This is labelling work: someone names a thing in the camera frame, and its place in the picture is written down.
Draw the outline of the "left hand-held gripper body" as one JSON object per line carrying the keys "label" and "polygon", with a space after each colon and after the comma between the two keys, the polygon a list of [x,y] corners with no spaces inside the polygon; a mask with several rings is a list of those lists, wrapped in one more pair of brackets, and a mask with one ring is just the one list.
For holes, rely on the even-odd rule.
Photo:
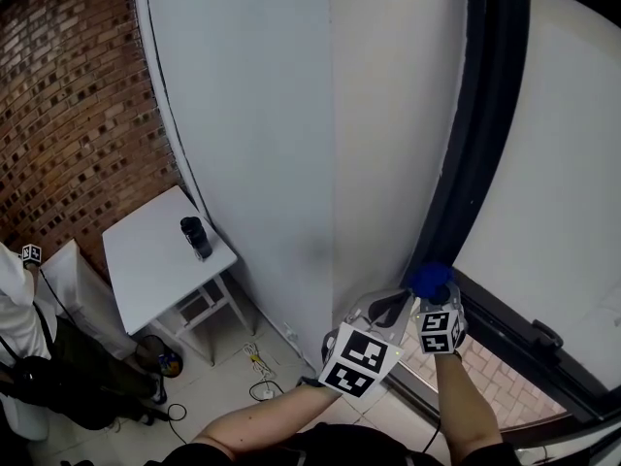
{"label": "left hand-held gripper body", "polygon": [[402,357],[401,344],[386,341],[386,315],[369,315],[375,292],[359,298],[341,324],[324,337],[318,382],[343,395],[366,396]]}

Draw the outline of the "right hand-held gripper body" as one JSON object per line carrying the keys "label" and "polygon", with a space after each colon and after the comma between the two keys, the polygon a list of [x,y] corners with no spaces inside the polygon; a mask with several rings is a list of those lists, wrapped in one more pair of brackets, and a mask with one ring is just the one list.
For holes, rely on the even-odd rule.
{"label": "right hand-held gripper body", "polygon": [[435,306],[428,298],[420,298],[418,311],[414,314],[418,340],[425,354],[451,354],[462,344],[466,336],[467,322],[457,284],[448,281],[451,301]]}

